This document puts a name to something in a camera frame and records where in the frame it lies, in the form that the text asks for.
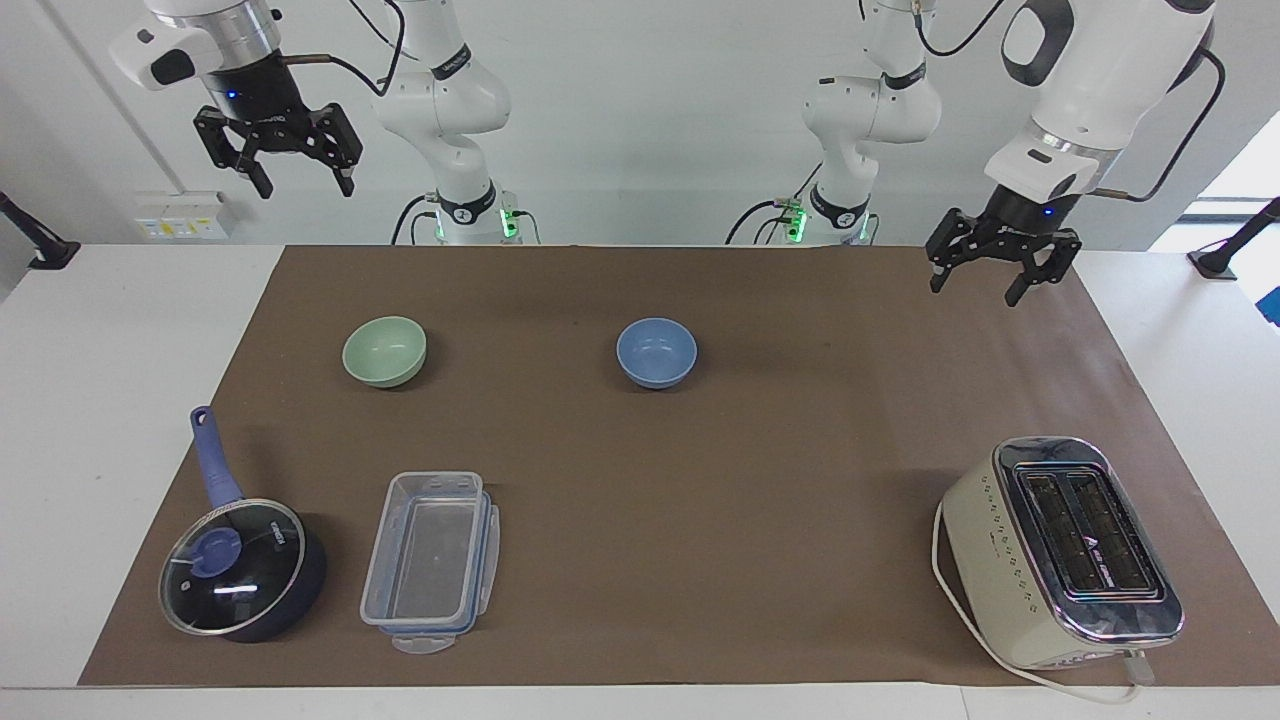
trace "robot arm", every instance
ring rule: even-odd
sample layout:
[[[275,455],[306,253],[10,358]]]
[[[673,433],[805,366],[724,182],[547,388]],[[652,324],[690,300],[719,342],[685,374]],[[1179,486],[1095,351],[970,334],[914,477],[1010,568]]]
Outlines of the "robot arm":
[[[924,20],[932,20],[936,0],[922,5]],[[925,77],[914,23],[911,0],[874,0],[864,51],[881,76],[822,78],[805,101],[805,124],[823,149],[818,182],[804,202],[809,237],[858,236],[879,172],[865,142],[923,142],[938,127],[942,100]]]
[[[276,10],[266,0],[146,0],[143,15],[110,47],[131,79],[163,90],[200,77],[216,106],[196,115],[210,159],[252,181],[262,199],[271,181],[255,159],[262,152],[301,152],[333,170],[351,196],[364,146],[337,102],[311,110],[280,54]],[[243,145],[232,147],[232,131]]]
[[[504,242],[516,234],[508,201],[489,176],[480,146],[465,136],[504,127],[511,117],[511,95],[472,56],[451,3],[396,4],[404,13],[406,50],[421,58],[431,72],[398,74],[387,96],[374,100],[378,119],[416,147],[431,167],[445,242]]]
[[[1023,264],[1010,306],[1065,277],[1080,240],[1060,229],[1133,140],[1142,118],[1194,69],[1215,0],[1027,0],[1005,35],[1004,60],[1039,102],[987,164],[997,187],[970,218],[952,208],[925,245],[933,291],[978,258]],[[1047,260],[1036,254],[1052,247]]]

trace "table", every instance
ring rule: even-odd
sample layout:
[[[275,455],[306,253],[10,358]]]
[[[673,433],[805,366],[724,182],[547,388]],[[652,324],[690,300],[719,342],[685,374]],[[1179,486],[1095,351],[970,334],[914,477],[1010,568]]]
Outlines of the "table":
[[[1093,708],[925,684],[476,689],[70,689],[280,254],[91,246],[0,305],[0,716],[1271,717],[1280,688],[1155,689]],[[1280,337],[1176,255],[1084,254],[1080,275],[1272,612],[1280,614]]]

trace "clear plastic container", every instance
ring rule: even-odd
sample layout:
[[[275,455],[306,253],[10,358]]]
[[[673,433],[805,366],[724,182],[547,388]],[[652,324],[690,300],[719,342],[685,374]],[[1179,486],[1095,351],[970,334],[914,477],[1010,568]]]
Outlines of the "clear plastic container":
[[[475,473],[392,480],[369,561],[360,618],[413,655],[448,648],[489,606],[498,570],[498,507]]]

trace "toaster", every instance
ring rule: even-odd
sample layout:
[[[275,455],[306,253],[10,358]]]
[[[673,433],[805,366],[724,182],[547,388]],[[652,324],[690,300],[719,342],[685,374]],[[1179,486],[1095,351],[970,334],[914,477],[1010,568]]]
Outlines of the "toaster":
[[[1106,457],[1068,437],[1001,443],[942,500],[973,618],[1014,667],[1169,644],[1183,607]]]

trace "electrical outlet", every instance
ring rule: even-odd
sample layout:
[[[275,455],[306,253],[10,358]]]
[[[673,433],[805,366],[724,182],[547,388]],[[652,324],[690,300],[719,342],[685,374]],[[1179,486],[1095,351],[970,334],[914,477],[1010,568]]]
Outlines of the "electrical outlet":
[[[134,222],[148,240],[230,240],[234,218],[216,192],[138,192]]]
[[[164,224],[165,208],[161,205],[145,205],[138,208],[133,222],[142,231],[142,237],[147,240],[173,240],[173,229]]]

